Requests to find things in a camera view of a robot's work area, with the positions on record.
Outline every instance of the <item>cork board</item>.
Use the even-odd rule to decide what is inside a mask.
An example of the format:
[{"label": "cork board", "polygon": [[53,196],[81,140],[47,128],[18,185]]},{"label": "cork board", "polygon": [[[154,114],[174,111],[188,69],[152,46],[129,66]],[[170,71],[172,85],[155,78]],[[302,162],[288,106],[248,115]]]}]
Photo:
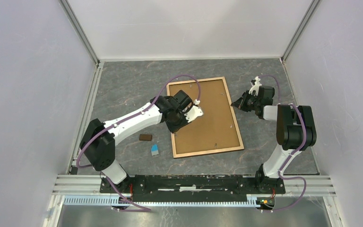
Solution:
[{"label": "cork board", "polygon": [[[242,136],[236,121],[224,77],[199,79],[204,115],[172,133],[173,157],[188,157],[244,149]],[[175,95],[179,90],[193,100],[198,96],[194,80],[173,82],[167,85],[167,94]]]}]

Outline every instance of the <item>blue and white eraser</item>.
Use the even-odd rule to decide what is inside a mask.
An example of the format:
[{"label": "blue and white eraser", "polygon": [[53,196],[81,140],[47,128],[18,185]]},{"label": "blue and white eraser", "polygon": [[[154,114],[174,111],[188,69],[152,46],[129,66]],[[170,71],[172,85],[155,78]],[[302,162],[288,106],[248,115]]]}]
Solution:
[{"label": "blue and white eraser", "polygon": [[154,157],[159,155],[158,145],[154,144],[151,147],[151,155],[154,156]]}]

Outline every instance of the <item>purple cable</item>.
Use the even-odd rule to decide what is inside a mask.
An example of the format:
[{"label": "purple cable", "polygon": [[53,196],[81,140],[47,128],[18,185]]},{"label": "purple cable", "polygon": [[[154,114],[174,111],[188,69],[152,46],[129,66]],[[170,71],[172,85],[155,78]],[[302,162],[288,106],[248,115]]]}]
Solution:
[{"label": "purple cable", "polygon": [[272,76],[272,75],[261,75],[261,76],[258,76],[259,78],[262,78],[262,77],[272,77],[273,79],[275,79],[275,82],[276,82],[276,85],[277,85],[277,101],[280,103],[280,85],[279,85],[279,81],[276,79],[275,76]]},{"label": "purple cable", "polygon": [[288,205],[287,207],[282,207],[282,208],[278,208],[276,210],[262,210],[263,212],[265,213],[273,213],[275,211],[283,211],[283,210],[286,210],[286,209],[289,209],[293,206],[295,206],[304,196],[305,194],[305,190],[307,189],[307,181],[305,180],[304,177],[302,176],[294,176],[294,177],[284,177],[282,176],[281,174],[281,171],[285,168],[285,166],[287,165],[287,163],[290,161],[292,155],[294,155],[297,151],[299,151],[301,148],[304,147],[305,145],[305,142],[307,141],[307,130],[305,129],[305,125],[304,125],[304,120],[303,120],[303,117],[301,116],[300,114],[300,111],[298,111],[298,108],[294,105],[294,104],[290,104],[290,106],[292,106],[294,108],[294,110],[296,111],[297,113],[297,116],[298,116],[298,119],[300,119],[300,124],[301,124],[301,128],[302,128],[302,134],[303,134],[303,137],[302,137],[302,142],[300,144],[299,147],[297,147],[297,149],[295,149],[290,155],[289,157],[285,160],[285,162],[283,163],[283,165],[280,167],[279,171],[277,172],[277,174],[279,175],[279,177],[282,179],[282,180],[296,180],[296,179],[301,179],[302,181],[304,181],[304,188],[302,189],[302,193],[301,195],[298,197],[298,199]]},{"label": "purple cable", "polygon": [[115,192],[122,198],[124,199],[127,203],[129,203],[130,205],[133,205],[135,207],[140,208],[139,210],[118,210],[120,212],[150,212],[151,209],[147,208],[147,207],[143,207],[140,206],[138,204],[133,203],[132,201],[128,200],[124,195],[122,195],[120,193],[120,191],[118,190],[118,188],[115,186],[115,184],[112,182],[112,180],[109,177],[106,177],[106,179],[108,180],[109,184],[112,186],[112,188],[115,190]]},{"label": "purple cable", "polygon": [[[196,78],[194,78],[192,75],[188,75],[188,74],[180,74],[180,75],[177,75],[177,76],[174,76],[172,78],[170,78],[162,87],[162,89],[158,92],[158,94],[156,95],[156,97],[154,98],[153,102],[147,107],[145,108],[142,112],[145,112],[147,110],[149,110],[155,103],[156,101],[158,100],[159,96],[162,94],[162,92],[165,90],[166,88],[166,85],[168,85],[172,80],[176,79],[176,78],[179,78],[179,77],[189,77],[191,79],[193,79],[196,83],[197,83],[197,86],[198,86],[198,97],[197,97],[197,100],[199,101],[199,99],[201,98],[201,86],[199,85],[199,82]],[[116,126],[118,126],[119,124],[125,122],[125,121],[128,121],[130,120],[131,118],[134,118],[134,117],[137,117],[141,115],[141,112],[138,112],[138,113],[135,113],[131,116],[128,116],[124,119],[121,119],[120,121],[118,121],[116,123]],[[78,157],[77,157],[77,160],[76,160],[76,166],[77,168],[86,168],[86,167],[89,167],[89,166],[92,166],[91,164],[89,165],[84,165],[84,166],[80,166],[80,159],[81,159],[81,156],[84,154],[84,152],[87,150],[87,148],[91,145],[91,143],[94,142],[94,140],[96,140],[96,138],[100,137],[102,134],[104,134],[106,131],[109,131],[110,129],[113,129],[115,128],[115,125],[111,125],[109,126],[108,128],[105,128],[103,129],[102,131],[100,131],[99,133],[97,133],[93,138],[91,138],[87,144],[84,145],[84,147],[81,149],[81,151],[79,152],[78,154]],[[109,183],[111,184],[112,188],[119,194],[120,197],[122,197],[124,200],[126,200],[129,204],[132,204],[138,208],[141,208],[140,210],[130,210],[130,212],[149,212],[151,211],[151,209],[149,208],[146,208],[146,207],[142,207],[142,206],[139,206],[131,201],[129,201],[126,197],[124,197],[120,192],[119,190],[115,187],[115,185],[113,184],[113,182],[109,179],[109,177],[107,177]]]}]

